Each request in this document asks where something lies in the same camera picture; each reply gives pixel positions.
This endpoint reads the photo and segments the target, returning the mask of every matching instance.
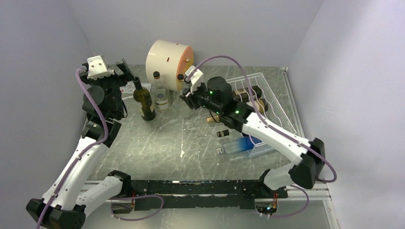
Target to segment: bottle cap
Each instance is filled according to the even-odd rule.
[[[159,78],[160,78],[160,73],[159,73],[158,71],[153,72],[153,77],[154,77],[155,79],[159,79]]]
[[[177,80],[183,81],[184,80],[184,75],[183,74],[178,74],[177,75]]]

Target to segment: plastic bottle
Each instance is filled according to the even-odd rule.
[[[246,136],[246,137],[241,137],[236,140],[232,140],[229,142],[225,142],[224,144],[221,145],[221,148],[217,149],[217,153],[219,155],[221,154],[236,154],[240,153],[249,149],[253,149],[255,144],[261,143],[259,139],[252,137],[252,136]]]

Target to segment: black metal base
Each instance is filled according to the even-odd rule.
[[[239,207],[255,209],[255,199],[287,198],[287,189],[271,190],[263,184],[266,170],[259,180],[132,180],[136,195],[157,194],[164,200],[163,208],[214,208]],[[134,210],[160,207],[157,198],[137,199]]]

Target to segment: clear glass bottle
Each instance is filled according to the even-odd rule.
[[[170,91],[167,88],[163,87],[159,72],[154,72],[153,78],[155,78],[156,109],[160,112],[165,112],[171,107]]]

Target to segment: bottle label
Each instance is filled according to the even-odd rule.
[[[156,102],[156,107],[158,110],[164,111],[169,108],[169,102],[167,100]]]
[[[158,89],[158,94],[157,94],[157,101],[156,101],[156,108],[160,111],[164,111],[169,109],[169,100],[167,97],[166,89],[161,88]]]
[[[142,111],[142,104],[140,102],[135,102],[135,105],[137,106],[139,113],[141,116],[145,117],[145,114]]]

